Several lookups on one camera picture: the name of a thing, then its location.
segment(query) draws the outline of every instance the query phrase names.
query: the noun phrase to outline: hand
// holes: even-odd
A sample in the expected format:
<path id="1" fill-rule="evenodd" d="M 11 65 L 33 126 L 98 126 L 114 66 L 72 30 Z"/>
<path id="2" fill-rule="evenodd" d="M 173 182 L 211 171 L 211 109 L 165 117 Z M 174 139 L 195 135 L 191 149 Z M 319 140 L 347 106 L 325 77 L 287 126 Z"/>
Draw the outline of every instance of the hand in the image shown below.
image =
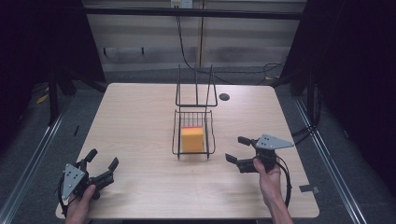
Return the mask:
<path id="1" fill-rule="evenodd" d="M 90 208 L 90 199 L 95 193 L 95 189 L 95 185 L 90 185 L 82 195 L 82 199 L 74 194 L 69 197 L 66 224 L 82 224 L 85 222 Z"/>
<path id="2" fill-rule="evenodd" d="M 280 167 L 275 165 L 274 169 L 266 173 L 262 161 L 253 160 L 254 167 L 260 175 L 260 190 L 265 204 L 268 206 L 274 223 L 293 223 L 288 208 L 282 199 L 280 191 Z"/>
<path id="3" fill-rule="evenodd" d="M 276 164 L 274 169 L 266 173 L 265 167 L 262 161 L 259 159 L 253 160 L 254 167 L 260 174 L 260 190 L 262 191 L 262 197 L 265 204 L 268 205 L 269 202 L 274 202 L 282 198 L 280 191 L 280 168 Z"/>

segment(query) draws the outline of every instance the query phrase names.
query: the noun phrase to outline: aluminum rail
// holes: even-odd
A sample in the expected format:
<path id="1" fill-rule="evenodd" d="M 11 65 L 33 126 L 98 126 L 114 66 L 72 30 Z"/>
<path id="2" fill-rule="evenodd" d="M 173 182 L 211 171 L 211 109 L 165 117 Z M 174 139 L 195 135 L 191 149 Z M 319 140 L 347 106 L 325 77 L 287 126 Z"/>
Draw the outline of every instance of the aluminum rail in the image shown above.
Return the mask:
<path id="1" fill-rule="evenodd" d="M 44 133 L 43 138 L 41 139 L 35 150 L 35 154 L 33 155 L 32 159 L 30 159 L 17 185 L 14 187 L 14 190 L 8 196 L 2 209 L 0 210 L 1 224 L 11 223 L 15 214 L 17 213 L 17 210 L 20 207 L 26 192 L 29 189 L 30 184 L 32 183 L 33 177 L 38 170 L 38 166 L 44 159 L 50 143 L 52 142 L 55 134 L 58 132 L 59 126 L 61 125 L 64 118 L 64 114 L 69 108 L 72 101 L 73 97 L 70 97 L 66 102 L 63 110 L 59 114 L 58 118 L 53 122 L 51 126 L 47 128 L 46 132 Z"/>
<path id="2" fill-rule="evenodd" d="M 303 103 L 303 101 L 300 98 L 295 98 L 295 102 L 297 105 L 297 108 L 304 120 L 304 123 L 307 127 L 309 127 L 310 121 L 307 116 L 306 108 Z M 361 208 L 356 201 L 355 197 L 353 196 L 352 192 L 350 191 L 349 187 L 347 186 L 347 183 L 345 182 L 344 178 L 342 177 L 340 171 L 338 170 L 337 165 L 335 164 L 334 160 L 332 159 L 332 154 L 330 153 L 329 149 L 327 149 L 322 137 L 320 136 L 320 133 L 317 129 L 315 129 L 311 133 L 312 140 L 314 141 L 314 144 L 317 147 L 318 153 L 320 157 L 322 158 L 329 174 L 330 177 L 332 178 L 332 182 L 334 183 L 335 187 L 337 188 L 337 191 L 346 207 L 346 210 L 348 211 L 350 217 L 352 218 L 353 223 L 355 224 L 361 224 L 364 223 L 366 224 L 367 221 L 364 218 L 363 212 L 361 211 Z"/>
<path id="3" fill-rule="evenodd" d="M 69 13 L 85 13 L 97 15 L 142 15 L 142 16 L 180 16 L 180 17 L 212 17 L 299 21 L 303 18 L 327 18 L 327 15 L 306 15 L 303 12 L 272 12 L 246 10 L 220 10 L 198 8 L 168 7 L 37 7 L 37 11 Z"/>

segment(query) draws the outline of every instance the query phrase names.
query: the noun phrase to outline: black cable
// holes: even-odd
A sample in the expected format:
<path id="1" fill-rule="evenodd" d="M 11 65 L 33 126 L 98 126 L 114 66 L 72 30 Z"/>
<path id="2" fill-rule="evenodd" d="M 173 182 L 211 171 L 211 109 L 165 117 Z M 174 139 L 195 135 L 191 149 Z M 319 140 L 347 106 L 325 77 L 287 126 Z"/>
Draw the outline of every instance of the black cable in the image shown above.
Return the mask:
<path id="1" fill-rule="evenodd" d="M 305 133 L 306 131 L 308 131 L 310 128 L 313 128 L 313 126 L 303 127 L 302 129 L 300 129 L 300 131 L 297 131 L 297 132 L 295 132 L 295 133 L 292 133 L 291 136 L 292 136 L 292 137 L 295 137 L 295 136 L 298 136 L 298 135 L 300 135 L 300 134 L 303 134 L 303 133 Z"/>
<path id="2" fill-rule="evenodd" d="M 285 63 L 285 62 L 283 62 L 283 63 L 267 63 L 267 64 L 262 68 L 262 71 L 264 72 L 264 78 L 263 78 L 260 82 L 256 83 L 255 85 L 258 86 L 258 85 L 262 84 L 262 83 L 266 80 L 266 78 L 267 78 L 267 72 L 268 72 L 268 71 L 271 71 L 271 70 L 277 68 L 278 66 L 284 64 L 284 63 Z M 268 69 L 268 70 L 265 70 L 265 67 L 268 66 L 268 65 L 274 65 L 274 67 L 272 67 L 272 68 L 270 68 L 270 69 Z"/>
<path id="3" fill-rule="evenodd" d="M 298 140 L 296 143 L 294 143 L 295 146 L 299 145 L 301 142 L 303 142 L 305 140 L 306 137 L 308 137 L 314 130 L 315 128 L 311 129 L 311 131 L 309 131 L 308 134 L 306 134 L 303 138 L 301 138 L 300 140 Z"/>
<path id="4" fill-rule="evenodd" d="M 72 201 L 70 201 L 67 205 L 71 204 L 76 198 L 77 198 L 77 196 Z"/>
<path id="5" fill-rule="evenodd" d="M 276 164 L 280 167 L 280 169 L 282 169 L 283 172 L 285 173 L 285 177 L 286 177 L 286 199 L 285 199 L 285 205 L 286 205 L 286 207 L 289 207 L 290 198 L 291 198 L 291 189 L 292 189 L 289 167 L 288 167 L 288 165 L 285 163 L 285 161 L 282 158 L 280 158 L 278 156 L 276 156 L 276 157 L 279 158 L 285 164 L 285 167 L 286 167 L 285 168 L 279 162 L 276 162 Z"/>
<path id="6" fill-rule="evenodd" d="M 318 126 L 320 121 L 320 114 L 321 114 L 321 105 L 323 101 L 323 95 L 320 92 L 320 88 L 316 87 L 317 90 L 317 106 L 316 106 L 316 115 L 314 119 L 314 125 Z"/>
<path id="7" fill-rule="evenodd" d="M 288 76 L 283 76 L 280 79 L 278 79 L 277 81 L 271 83 L 271 87 L 276 88 L 278 86 L 281 86 L 285 83 L 290 82 L 292 79 L 294 79 L 295 77 L 297 77 L 297 75 L 300 73 L 299 69 L 296 69 L 295 71 L 293 71 L 290 75 Z"/>
<path id="8" fill-rule="evenodd" d="M 181 22 L 180 22 L 180 17 L 179 17 L 179 16 L 176 16 L 176 19 L 177 19 L 178 38 L 179 38 L 179 42 L 180 42 L 180 48 L 181 48 L 181 54 L 182 54 L 182 56 L 183 56 L 183 61 L 184 61 L 184 63 L 185 63 L 191 70 L 195 71 L 196 69 L 192 68 L 192 67 L 190 66 L 190 64 L 187 62 L 186 55 L 185 55 L 185 52 L 184 52 L 183 38 L 182 38 L 182 35 L 181 35 Z M 219 72 L 216 72 L 216 73 L 238 73 L 238 74 L 259 74 L 259 73 L 264 73 L 264 79 L 262 79 L 260 82 L 258 82 L 257 84 L 255 84 L 256 86 L 258 86 L 258 85 L 260 85 L 260 84 L 262 84 L 262 83 L 264 82 L 265 77 L 266 77 L 266 72 L 271 71 L 271 70 L 277 68 L 278 66 L 284 64 L 284 63 L 285 63 L 285 62 L 282 62 L 282 63 L 267 63 L 267 64 L 264 65 L 262 71 L 256 71 L 256 72 L 219 71 Z M 268 66 L 268 65 L 275 65 L 275 66 L 272 67 L 272 68 L 269 68 L 269 69 L 265 70 L 265 67 Z M 209 72 L 206 72 L 206 71 L 204 71 L 204 70 L 196 70 L 196 71 L 199 72 L 199 73 L 203 73 L 203 74 L 208 74 L 208 75 L 210 75 Z M 220 80 L 220 81 L 223 81 L 223 82 L 227 83 L 227 84 L 235 85 L 234 83 L 232 83 L 232 82 L 230 82 L 230 81 L 227 81 L 227 80 L 225 80 L 225 79 L 222 79 L 222 78 L 220 78 L 220 77 L 218 77 L 218 76 L 214 76 L 214 77 L 217 78 L 217 79 Z"/>
<path id="9" fill-rule="evenodd" d="M 66 217 L 67 216 L 67 205 L 64 204 L 64 200 L 62 199 L 62 184 L 63 183 L 64 183 L 64 175 L 62 175 L 62 177 L 58 183 L 58 201 L 62 208 L 62 214 L 64 214 L 64 217 Z"/>

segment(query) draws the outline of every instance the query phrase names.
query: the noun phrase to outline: wire basket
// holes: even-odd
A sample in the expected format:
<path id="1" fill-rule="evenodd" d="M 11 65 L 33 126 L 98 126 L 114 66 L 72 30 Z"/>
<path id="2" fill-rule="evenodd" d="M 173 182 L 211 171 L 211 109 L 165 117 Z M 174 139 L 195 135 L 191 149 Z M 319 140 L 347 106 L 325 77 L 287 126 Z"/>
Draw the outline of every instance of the wire basket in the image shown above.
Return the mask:
<path id="1" fill-rule="evenodd" d="M 183 152 L 181 150 L 181 130 L 182 128 L 190 127 L 202 127 L 204 131 L 203 150 L 200 152 Z M 172 153 L 177 155 L 178 159 L 180 159 L 180 155 L 183 154 L 206 154 L 207 158 L 209 159 L 209 155 L 215 153 L 215 151 L 216 141 L 215 135 L 213 134 L 212 111 L 178 112 L 175 110 Z"/>

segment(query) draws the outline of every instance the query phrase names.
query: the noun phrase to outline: cable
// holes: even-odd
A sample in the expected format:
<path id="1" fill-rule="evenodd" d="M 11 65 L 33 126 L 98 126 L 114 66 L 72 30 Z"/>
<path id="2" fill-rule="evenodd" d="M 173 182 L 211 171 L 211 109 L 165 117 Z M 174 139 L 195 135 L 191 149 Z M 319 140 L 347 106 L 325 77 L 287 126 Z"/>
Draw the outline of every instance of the cable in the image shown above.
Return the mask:
<path id="1" fill-rule="evenodd" d="M 316 90 L 317 90 L 317 106 L 316 106 L 316 115 L 315 118 L 313 120 L 314 125 L 318 126 L 319 121 L 320 121 L 320 114 L 321 114 L 321 106 L 322 106 L 322 102 L 323 102 L 323 95 L 320 92 L 320 88 L 318 88 L 318 86 L 316 86 Z"/>
<path id="2" fill-rule="evenodd" d="M 64 217 L 66 217 L 67 216 L 67 205 L 64 204 L 64 200 L 62 199 L 62 184 L 63 183 L 64 183 L 64 175 L 62 175 L 62 177 L 58 183 L 58 201 L 62 208 L 62 214 L 64 214 Z"/>
<path id="3" fill-rule="evenodd" d="M 203 73 L 203 74 L 210 75 L 209 72 L 206 72 L 206 71 L 204 71 L 204 70 L 197 70 L 197 69 L 192 68 L 192 67 L 190 66 L 190 64 L 187 62 L 186 55 L 185 55 L 185 52 L 184 52 L 183 38 L 182 38 L 182 34 L 181 34 L 181 22 L 180 22 L 180 17 L 179 17 L 179 16 L 176 16 L 176 18 L 177 18 L 178 38 L 179 38 L 179 42 L 180 42 L 181 54 L 182 54 L 182 56 L 183 56 L 183 61 L 184 61 L 184 63 L 185 63 L 191 70 L 193 70 L 193 71 L 196 70 L 196 72 L 198 72 L 198 73 Z M 223 73 L 223 74 L 225 74 L 225 73 L 237 73 L 237 74 L 259 74 L 259 73 L 264 73 L 264 78 L 263 78 L 260 82 L 258 82 L 258 83 L 255 84 L 256 86 L 258 86 L 258 85 L 260 85 L 260 84 L 262 84 L 262 83 L 264 82 L 265 77 L 266 77 L 266 72 L 271 71 L 271 70 L 277 68 L 278 66 L 283 65 L 284 63 L 285 63 L 285 62 L 282 62 L 282 63 L 267 63 L 267 64 L 263 67 L 262 71 L 255 71 L 255 72 L 244 72 L 244 71 L 241 71 L 241 72 L 235 72 L 235 71 L 219 71 L 219 72 L 216 72 L 216 73 L 218 73 L 218 74 L 221 74 L 221 73 Z M 266 66 L 269 66 L 269 65 L 274 65 L 274 67 L 265 70 L 265 67 L 266 67 Z M 222 78 L 220 78 L 220 77 L 218 77 L 218 76 L 214 76 L 214 77 L 217 78 L 217 79 L 220 80 L 220 81 L 223 81 L 223 82 L 227 83 L 227 84 L 235 85 L 234 83 L 232 83 L 232 82 L 230 82 L 230 81 L 227 81 L 227 80 L 225 80 L 225 79 L 222 79 Z"/>
<path id="4" fill-rule="evenodd" d="M 276 157 L 279 158 L 283 162 L 283 164 L 285 164 L 285 167 L 286 167 L 285 168 L 279 162 L 276 162 L 276 164 L 280 167 L 280 169 L 282 169 L 283 172 L 285 173 L 286 183 L 287 183 L 285 205 L 286 205 L 286 207 L 289 207 L 290 198 L 291 198 L 291 189 L 292 189 L 291 181 L 290 181 L 289 167 L 288 167 L 288 165 L 285 163 L 285 161 L 282 158 L 280 158 L 278 156 L 276 156 Z"/>
<path id="5" fill-rule="evenodd" d="M 311 128 L 314 128 L 314 126 L 303 127 L 300 131 L 297 131 L 297 132 L 295 132 L 295 133 L 292 133 L 291 136 L 292 136 L 292 137 L 298 136 L 298 135 L 303 134 L 303 133 L 305 133 L 306 131 L 310 130 Z"/>
<path id="6" fill-rule="evenodd" d="M 311 133 L 315 130 L 315 128 L 316 128 L 316 127 L 314 127 L 313 129 L 311 129 L 311 130 L 309 131 L 308 134 L 306 134 L 303 138 L 301 138 L 301 139 L 298 140 L 296 143 L 294 143 L 294 145 L 297 146 L 297 145 L 299 145 L 301 142 L 303 142 L 303 141 L 305 140 L 305 138 L 308 137 L 309 134 L 311 134 Z"/>

